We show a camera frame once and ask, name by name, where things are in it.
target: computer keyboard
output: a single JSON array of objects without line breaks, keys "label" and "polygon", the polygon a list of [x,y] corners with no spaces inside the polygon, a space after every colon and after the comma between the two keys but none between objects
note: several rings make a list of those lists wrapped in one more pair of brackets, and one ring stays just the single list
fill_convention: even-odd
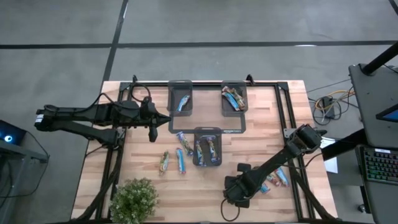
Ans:
[{"label": "computer keyboard", "polygon": [[366,178],[378,182],[398,184],[398,154],[364,150]]}]

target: black metal frame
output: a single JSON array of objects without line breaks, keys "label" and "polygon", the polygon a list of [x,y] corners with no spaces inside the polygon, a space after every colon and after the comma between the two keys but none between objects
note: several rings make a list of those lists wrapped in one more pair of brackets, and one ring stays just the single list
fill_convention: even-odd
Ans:
[{"label": "black metal frame", "polygon": [[[153,86],[164,86],[167,87],[167,82],[139,82],[140,84],[143,84],[148,87],[153,87]],[[119,95],[118,95],[118,100],[122,100],[124,96],[125,90],[127,90],[128,86],[130,85],[130,82],[122,82],[120,83],[119,86]],[[293,112],[293,106],[292,106],[292,101],[290,99],[290,93],[289,93],[289,85],[287,82],[255,82],[252,79],[252,76],[248,75],[246,79],[246,85],[247,86],[268,86],[268,87],[273,87],[275,90],[275,96],[276,96],[276,102],[278,106],[278,113],[279,113],[279,119],[280,119],[280,127],[281,127],[281,133],[284,138],[284,142],[286,142],[286,137],[284,136],[284,129],[288,128],[286,125],[286,119],[284,115],[284,107],[282,104],[282,98],[281,98],[281,91],[284,92],[285,94],[285,99],[286,99],[286,105],[287,105],[287,110],[289,112],[289,120],[291,123],[291,128],[296,128],[296,122],[295,122],[295,117],[294,117],[294,112]],[[217,88],[221,87],[221,82],[193,82],[193,87],[195,88]],[[130,94],[131,89],[129,90],[129,94],[127,95],[127,99],[131,100],[131,94]],[[77,219],[72,219],[68,222],[61,222],[61,223],[112,223],[110,220],[111,214],[110,210],[108,209],[108,214],[106,218],[102,218],[103,214],[103,204],[104,200],[106,197],[106,192],[108,191],[109,187],[112,187],[111,190],[111,199],[113,198],[115,192],[116,192],[116,185],[119,182],[119,174],[120,174],[120,169],[121,169],[121,161],[123,158],[123,150],[124,150],[124,141],[125,138],[122,139],[123,141],[123,147],[120,147],[117,150],[117,156],[116,156],[116,163],[114,165],[112,173],[109,174],[110,172],[110,167],[111,167],[111,161],[113,157],[113,152],[114,150],[111,148],[108,148],[108,152],[106,155],[106,160],[105,160],[105,165],[104,165],[104,172],[103,172],[103,178],[101,181],[101,188],[99,190],[98,195],[95,197],[91,205],[86,209],[84,214],[80,216]],[[293,161],[289,161],[289,165],[294,165]],[[299,157],[298,158],[298,166],[300,168],[303,168],[304,162],[303,158]],[[308,185],[308,179],[307,179],[307,173],[305,169],[300,170],[300,176],[303,179],[303,182]],[[294,198],[294,203],[295,203],[295,210],[297,214],[297,219],[298,222],[304,222],[308,221],[308,219],[303,217],[303,211],[302,211],[302,204],[300,201],[300,194],[299,194],[299,188],[297,187],[297,182],[296,179],[291,177],[291,182],[292,182],[292,193],[293,193],[293,198]],[[306,203],[307,203],[307,208],[308,208],[308,216],[310,220],[315,219],[315,213],[313,210],[313,206],[310,203],[309,199],[305,195],[306,198]],[[92,216],[93,212],[96,210],[95,214],[95,219],[90,220],[90,217]]]}]

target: gray floor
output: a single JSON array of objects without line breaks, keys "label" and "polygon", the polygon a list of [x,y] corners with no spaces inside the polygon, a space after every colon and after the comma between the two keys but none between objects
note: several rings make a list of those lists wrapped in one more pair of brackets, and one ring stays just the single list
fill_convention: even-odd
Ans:
[{"label": "gray floor", "polygon": [[[0,45],[111,43],[121,4],[2,0]],[[120,42],[394,40],[397,22],[387,0],[132,0]],[[366,63],[387,47],[119,49],[110,80],[130,80],[133,74],[140,80],[240,80],[250,73],[258,80],[305,80],[311,90],[347,79],[349,65]],[[100,91],[108,55],[109,49],[0,50],[0,119],[32,131],[51,154],[38,191],[18,199],[11,223],[69,219],[87,140],[36,131],[35,111],[44,104],[90,104]],[[344,82],[309,97],[350,87]],[[358,110],[350,108],[323,128],[328,137],[342,138],[361,127]],[[339,217],[372,221],[356,211],[359,188],[337,185],[333,178],[331,184]]]}]

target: potted plant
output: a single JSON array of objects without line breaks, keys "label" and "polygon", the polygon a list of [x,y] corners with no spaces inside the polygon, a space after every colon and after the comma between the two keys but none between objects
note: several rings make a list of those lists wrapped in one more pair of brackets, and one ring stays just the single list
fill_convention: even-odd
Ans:
[{"label": "potted plant", "polygon": [[118,186],[110,205],[111,219],[120,224],[140,224],[155,214],[157,192],[147,178],[126,180]]}]

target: wooden tabletop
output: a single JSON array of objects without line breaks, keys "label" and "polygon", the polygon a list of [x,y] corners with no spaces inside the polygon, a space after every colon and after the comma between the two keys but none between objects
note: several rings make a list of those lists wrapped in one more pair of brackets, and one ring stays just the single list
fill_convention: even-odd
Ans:
[{"label": "wooden tabletop", "polygon": [[[306,123],[313,125],[304,82],[295,80],[288,81],[288,83],[297,126]],[[104,82],[102,92],[116,100],[119,84],[120,82]],[[167,87],[150,87],[150,91],[158,112],[169,114],[167,111]],[[146,94],[143,89],[134,89],[135,97],[141,98]],[[206,93],[203,90],[194,90],[193,95],[195,103],[200,101],[201,96],[205,96]],[[285,117],[288,121],[287,125],[290,127],[284,99],[282,94]],[[100,103],[106,102],[107,100],[101,97]],[[149,142],[148,129],[128,130],[119,183],[122,184],[126,179],[143,177],[152,180],[159,194],[160,202],[154,217],[150,217],[148,222],[224,222],[220,214],[224,177],[236,175],[236,166],[239,162],[249,163],[252,166],[260,165],[284,146],[274,89],[271,87],[248,87],[248,105],[249,109],[245,114],[246,131],[242,134],[222,135],[222,165],[219,167],[197,167],[192,164],[191,158],[185,156],[187,167],[185,175],[178,172],[175,154],[176,147],[181,147],[180,142],[175,134],[169,132],[166,124],[158,128],[159,135],[155,143]],[[211,116],[212,114],[208,114],[208,124],[217,126],[217,122],[211,119]],[[186,138],[193,146],[193,134],[186,134]],[[91,141],[88,152],[98,146],[99,143]],[[159,176],[159,161],[166,150],[170,153],[169,166],[167,172],[163,176]],[[305,156],[304,161],[307,162],[313,155],[315,154]],[[98,193],[105,157],[106,150],[100,149],[85,159],[72,218],[81,215]],[[289,171],[285,167],[283,169],[290,180]],[[329,213],[336,217],[335,203],[322,157],[317,157],[311,162],[307,167],[307,174],[310,188],[316,198]],[[250,208],[241,209],[237,222],[297,221],[291,187],[275,187],[271,183],[267,184],[271,191],[267,194],[257,193],[251,200]],[[305,217],[307,217],[302,192],[300,198]],[[109,194],[104,211],[108,210],[108,203]],[[233,218],[236,212],[236,207],[224,204],[226,218]]]}]

